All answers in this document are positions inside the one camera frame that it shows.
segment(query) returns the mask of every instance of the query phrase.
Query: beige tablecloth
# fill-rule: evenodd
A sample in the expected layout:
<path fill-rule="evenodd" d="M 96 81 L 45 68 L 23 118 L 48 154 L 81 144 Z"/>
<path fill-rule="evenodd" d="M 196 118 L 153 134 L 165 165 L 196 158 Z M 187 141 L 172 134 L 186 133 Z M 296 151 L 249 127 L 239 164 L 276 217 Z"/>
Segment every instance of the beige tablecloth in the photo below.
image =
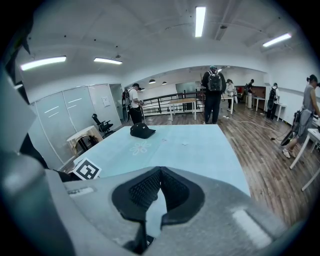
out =
<path fill-rule="evenodd" d="M 89 126 L 87 128 L 84 128 L 81 131 L 78 131 L 76 134 L 72 135 L 70 138 L 68 138 L 66 140 L 66 142 L 69 144 L 72 152 L 74 153 L 74 155 L 77 155 L 77 143 L 78 141 L 86 136 L 92 136 L 95 137 L 95 139 L 99 142 L 103 141 L 102 136 L 100 135 L 100 133 L 98 132 L 98 130 L 96 129 L 96 127 Z"/>

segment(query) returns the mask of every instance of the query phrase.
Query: person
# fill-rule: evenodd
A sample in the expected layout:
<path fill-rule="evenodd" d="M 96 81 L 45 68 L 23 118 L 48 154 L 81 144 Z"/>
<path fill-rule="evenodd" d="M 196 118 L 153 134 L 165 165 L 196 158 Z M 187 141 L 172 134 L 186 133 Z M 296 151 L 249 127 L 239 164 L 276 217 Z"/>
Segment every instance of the person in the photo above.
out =
<path fill-rule="evenodd" d="M 142 123 L 141 106 L 144 104 L 138 99 L 138 90 L 140 86 L 138 83 L 134 83 L 132 88 L 128 91 L 131 104 L 129 106 L 129 113 L 133 124 Z"/>
<path fill-rule="evenodd" d="M 220 85 L 220 89 L 218 90 L 211 90 L 209 88 L 210 81 L 213 81 L 214 79 L 217 81 L 216 85 Z M 225 77 L 218 71 L 216 66 L 212 65 L 210 66 L 210 70 L 204 73 L 201 84 L 206 89 L 204 102 L 204 121 L 202 123 L 209 123 L 211 111 L 213 111 L 212 124 L 216 124 L 220 110 L 221 94 L 226 90 L 227 87 Z"/>
<path fill-rule="evenodd" d="M 275 82 L 271 88 L 269 100 L 268 100 L 268 110 L 266 112 L 266 118 L 274 119 L 279 102 L 279 89 L 278 84 Z"/>
<path fill-rule="evenodd" d="M 297 143 L 301 144 L 306 140 L 308 128 L 312 126 L 314 113 L 320 116 L 320 110 L 316 100 L 316 87 L 320 87 L 320 83 L 318 83 L 318 79 L 314 74 L 310 75 L 310 77 L 307 77 L 306 80 L 309 82 L 309 84 L 305 87 L 303 93 L 302 110 L 297 132 L 295 133 L 295 138 L 293 138 L 282 150 L 283 154 L 287 158 L 290 158 L 290 155 L 294 158 L 296 157 L 293 153 L 293 149 Z"/>
<path fill-rule="evenodd" d="M 233 97 L 234 96 L 234 92 L 235 92 L 235 85 L 232 82 L 231 79 L 227 79 L 226 80 L 227 86 L 226 86 L 226 92 L 228 93 L 228 96 Z M 231 103 L 232 103 L 232 99 L 228 99 L 228 110 L 230 112 L 231 110 Z"/>
<path fill-rule="evenodd" d="M 255 91 L 254 91 L 254 89 L 253 89 L 253 83 L 255 82 L 255 80 L 253 80 L 253 79 L 251 79 L 251 81 L 250 81 L 250 83 L 248 83 L 248 86 L 247 86 L 247 88 L 248 88 L 248 95 L 247 95 L 247 97 L 248 97 L 248 105 L 247 105 L 247 107 L 248 107 L 248 109 L 250 109 L 250 110 L 252 110 L 253 108 L 252 108 L 252 94 L 254 94 L 255 93 Z"/>

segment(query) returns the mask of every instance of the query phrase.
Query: gray dress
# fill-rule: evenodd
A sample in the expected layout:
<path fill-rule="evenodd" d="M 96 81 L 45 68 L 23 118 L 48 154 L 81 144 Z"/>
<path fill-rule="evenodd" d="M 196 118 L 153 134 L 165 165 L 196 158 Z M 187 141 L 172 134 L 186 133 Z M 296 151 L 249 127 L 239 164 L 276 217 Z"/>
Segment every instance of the gray dress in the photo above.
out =
<path fill-rule="evenodd" d="M 297 138 L 299 143 L 303 143 L 308 135 L 308 129 L 312 126 L 313 116 L 315 108 L 311 101 L 311 90 L 314 90 L 310 84 L 305 87 L 303 94 L 302 111 L 300 117 L 299 128 L 297 132 Z"/>

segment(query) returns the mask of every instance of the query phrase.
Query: office chair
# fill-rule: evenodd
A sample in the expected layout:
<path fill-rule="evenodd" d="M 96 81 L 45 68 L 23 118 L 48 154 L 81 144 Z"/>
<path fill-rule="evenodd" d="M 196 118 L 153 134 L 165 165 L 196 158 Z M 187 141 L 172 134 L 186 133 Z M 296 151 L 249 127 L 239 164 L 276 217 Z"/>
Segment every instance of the office chair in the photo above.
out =
<path fill-rule="evenodd" d="M 96 125 L 99 127 L 99 132 L 103 133 L 104 135 L 102 136 L 103 138 L 108 137 L 109 135 L 113 134 L 114 131 L 110 130 L 110 127 L 112 127 L 114 124 L 113 123 L 109 123 L 110 120 L 108 122 L 106 121 L 102 121 L 100 122 L 98 119 L 97 114 L 93 114 L 92 115 L 93 120 L 96 122 Z"/>

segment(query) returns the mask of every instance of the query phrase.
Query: woman in gray dress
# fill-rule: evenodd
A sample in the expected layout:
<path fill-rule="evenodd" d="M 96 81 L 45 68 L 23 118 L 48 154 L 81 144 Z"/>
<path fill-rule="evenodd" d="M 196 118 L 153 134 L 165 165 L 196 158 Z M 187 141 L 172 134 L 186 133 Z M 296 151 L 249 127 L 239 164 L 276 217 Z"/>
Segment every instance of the woman in gray dress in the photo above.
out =
<path fill-rule="evenodd" d="M 300 122 L 295 133 L 295 138 L 283 149 L 283 154 L 290 158 L 290 155 L 296 157 L 293 153 L 293 149 L 297 143 L 303 143 L 308 135 L 308 129 L 312 126 L 314 113 L 320 117 L 320 110 L 316 100 L 316 88 L 320 87 L 317 77 L 312 74 L 306 79 L 309 84 L 305 87 L 303 94 L 303 104 L 300 115 Z"/>

